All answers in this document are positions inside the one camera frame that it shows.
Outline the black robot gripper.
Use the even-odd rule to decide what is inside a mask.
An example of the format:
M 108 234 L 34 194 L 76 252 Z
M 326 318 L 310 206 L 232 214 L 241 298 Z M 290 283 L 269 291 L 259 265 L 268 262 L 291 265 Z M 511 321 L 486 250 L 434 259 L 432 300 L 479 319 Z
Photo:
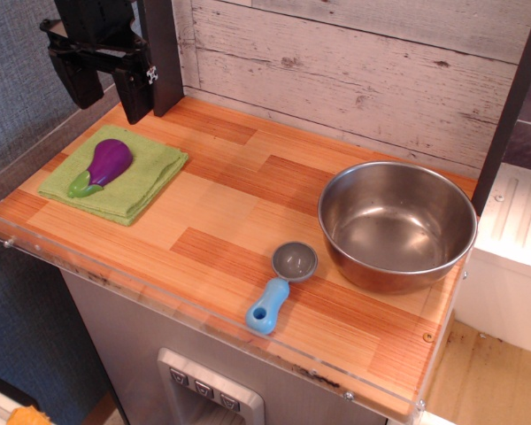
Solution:
M 49 38 L 53 67 L 80 109 L 104 96 L 98 72 L 113 79 L 129 124 L 137 124 L 153 108 L 151 84 L 158 79 L 148 43 L 132 29 L 130 1 L 56 1 L 58 19 L 40 23 Z

